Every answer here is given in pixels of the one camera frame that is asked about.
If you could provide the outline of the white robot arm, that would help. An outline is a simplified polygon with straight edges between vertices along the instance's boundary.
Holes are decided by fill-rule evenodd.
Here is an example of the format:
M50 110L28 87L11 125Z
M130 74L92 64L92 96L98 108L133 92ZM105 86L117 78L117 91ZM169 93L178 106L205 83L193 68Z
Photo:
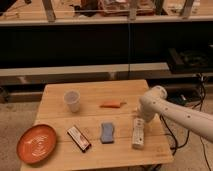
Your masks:
M138 112L145 122L162 115L213 143L213 115L173 104L166 100L167 91L155 86L140 98Z

